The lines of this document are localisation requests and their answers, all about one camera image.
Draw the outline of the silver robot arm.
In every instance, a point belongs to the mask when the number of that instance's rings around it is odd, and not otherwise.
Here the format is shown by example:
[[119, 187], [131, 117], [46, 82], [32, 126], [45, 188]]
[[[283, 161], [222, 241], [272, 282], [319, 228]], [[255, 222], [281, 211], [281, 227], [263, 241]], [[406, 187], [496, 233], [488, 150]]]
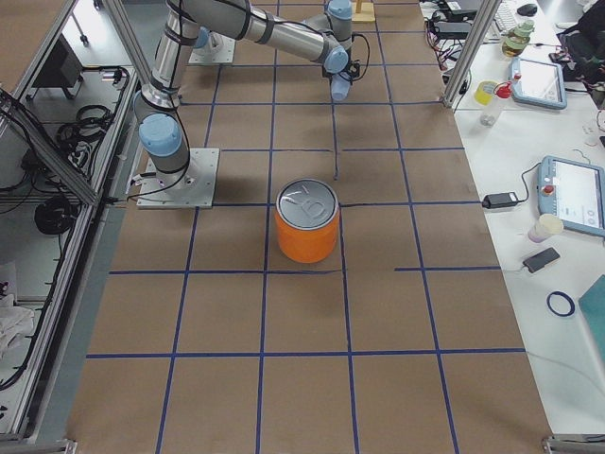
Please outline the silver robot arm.
[[195, 52], [214, 53], [221, 49], [223, 39], [207, 27], [202, 26], [199, 29], [199, 34], [194, 43], [193, 50]]
[[281, 18], [249, 1], [170, 1], [149, 81], [133, 100], [140, 143], [153, 165], [153, 203], [184, 204], [203, 186], [180, 119], [179, 92], [187, 65], [210, 60], [229, 40], [248, 40], [318, 63], [332, 97], [348, 95], [353, 82], [354, 8], [330, 1], [323, 13], [302, 21]]

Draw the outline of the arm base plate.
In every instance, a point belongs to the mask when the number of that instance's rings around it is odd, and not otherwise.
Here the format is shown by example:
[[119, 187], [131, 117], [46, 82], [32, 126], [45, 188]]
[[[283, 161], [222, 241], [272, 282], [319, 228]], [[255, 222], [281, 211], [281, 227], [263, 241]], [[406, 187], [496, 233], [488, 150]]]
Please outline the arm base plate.
[[141, 209], [209, 209], [213, 206], [218, 164], [218, 148], [192, 148], [189, 167], [181, 178], [181, 172], [169, 176], [157, 171], [148, 158], [146, 173], [153, 176], [142, 180], [142, 196], [135, 197], [136, 205]]
[[189, 58], [192, 65], [232, 64], [235, 40], [214, 32], [201, 33]]

